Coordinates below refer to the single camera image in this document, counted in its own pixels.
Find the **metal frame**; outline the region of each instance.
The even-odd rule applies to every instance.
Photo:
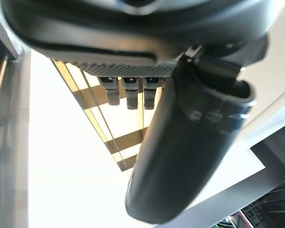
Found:
[[[11,43],[9,36],[1,23],[0,23],[0,53],[2,57],[7,55],[9,57],[9,61],[16,60],[18,58],[18,53],[15,50],[13,44]]]

